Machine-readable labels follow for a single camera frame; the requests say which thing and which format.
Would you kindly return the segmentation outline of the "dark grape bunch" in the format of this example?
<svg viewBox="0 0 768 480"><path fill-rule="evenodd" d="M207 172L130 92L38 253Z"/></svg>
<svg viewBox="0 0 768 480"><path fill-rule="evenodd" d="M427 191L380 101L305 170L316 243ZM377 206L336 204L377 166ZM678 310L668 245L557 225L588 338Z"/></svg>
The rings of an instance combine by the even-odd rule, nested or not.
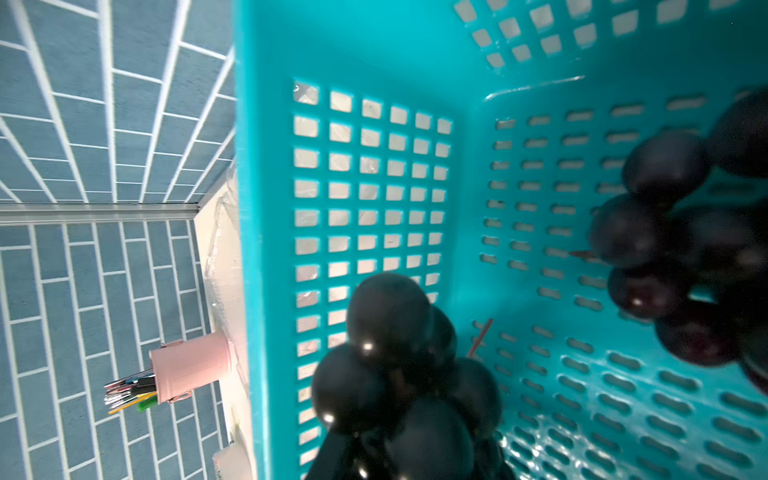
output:
<svg viewBox="0 0 768 480"><path fill-rule="evenodd" d="M453 323L412 279L362 281L345 343L319 362L312 407L327 430L310 479L512 479L495 438L503 402Z"/></svg>

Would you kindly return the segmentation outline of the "clear clamshell container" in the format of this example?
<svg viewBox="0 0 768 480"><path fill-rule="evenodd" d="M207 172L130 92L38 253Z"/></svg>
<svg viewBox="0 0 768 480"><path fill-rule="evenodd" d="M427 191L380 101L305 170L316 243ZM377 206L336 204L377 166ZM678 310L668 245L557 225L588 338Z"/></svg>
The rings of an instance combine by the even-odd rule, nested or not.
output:
<svg viewBox="0 0 768 480"><path fill-rule="evenodd" d="M245 294L237 170L230 168L207 193L195 217L203 283L212 326L230 342L233 370L249 384Z"/></svg>

